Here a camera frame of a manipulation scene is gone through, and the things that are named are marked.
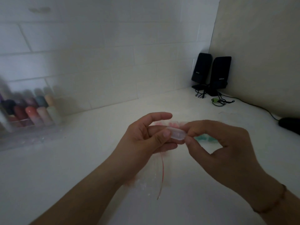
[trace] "person's right hand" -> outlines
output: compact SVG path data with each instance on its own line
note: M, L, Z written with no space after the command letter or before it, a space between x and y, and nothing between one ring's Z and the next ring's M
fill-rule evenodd
M216 181L241 195L257 210L276 200L281 184L265 173L258 163L249 133L218 121L192 121L181 127L190 155ZM193 137L208 134L222 148L209 154Z

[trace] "red string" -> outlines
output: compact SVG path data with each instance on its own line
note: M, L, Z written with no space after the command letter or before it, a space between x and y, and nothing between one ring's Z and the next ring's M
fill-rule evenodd
M160 153L160 156L161 156L161 161L162 161L162 163L163 163L163 155L162 155L161 153ZM161 194L162 188L163 188L163 180L161 181L160 191L159 191L157 200L159 199L159 196L160 196L160 194Z

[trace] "person's left hand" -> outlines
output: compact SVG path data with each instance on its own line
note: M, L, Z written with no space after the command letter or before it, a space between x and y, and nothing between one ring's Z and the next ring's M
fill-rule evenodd
M167 120L171 113L150 113L132 123L121 138L107 164L112 166L113 176L123 184L133 178L148 162L151 155L177 148L184 140L171 139L166 126L149 126L154 121Z

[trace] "white table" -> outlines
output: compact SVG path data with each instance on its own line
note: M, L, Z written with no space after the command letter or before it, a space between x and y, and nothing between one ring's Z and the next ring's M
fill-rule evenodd
M84 178L114 149L127 126L158 111L173 120L212 119L246 128L258 160L272 176L300 196L300 136L278 126L264 110L240 101L216 107L191 88L94 109L67 117L59 139L0 153L0 224L28 224ZM220 145L203 143L209 152ZM236 193L208 176L185 145L160 155L122 187L100 224L264 224Z

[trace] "finger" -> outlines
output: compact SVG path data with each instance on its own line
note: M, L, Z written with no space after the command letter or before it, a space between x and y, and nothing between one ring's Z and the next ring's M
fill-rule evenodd
M175 148L177 148L178 145L175 144L175 143L165 143L163 144L162 146L160 146L159 148L157 148L153 154L155 153L159 153L159 152L165 152L165 151L170 151L170 150L173 150Z
M158 133L159 131L165 129L167 126L163 126L163 125L152 125L152 126L148 126L147 130L148 130L148 134L149 137L152 137L153 135L155 135L156 133ZM170 139L167 141L168 143L176 143L179 145L182 145L185 143L184 140L176 140L176 139Z
M187 135L191 137L199 136L206 133L212 136L213 138L217 139L220 143L225 143L225 140L230 134L231 128L234 127L226 125L219 121L201 120L189 122L182 126L180 129L186 131Z
M214 158L193 137L186 136L185 143L190 155L203 168L210 166L214 162Z
M149 150L155 151L171 138L171 131L167 128L157 132L149 139L145 140L146 147Z
M145 126L148 126L154 121L168 120L168 119L171 119L172 117L173 117L173 115L171 113L167 113L167 112L149 113L149 114L141 117L139 120L137 120L136 123L144 124Z

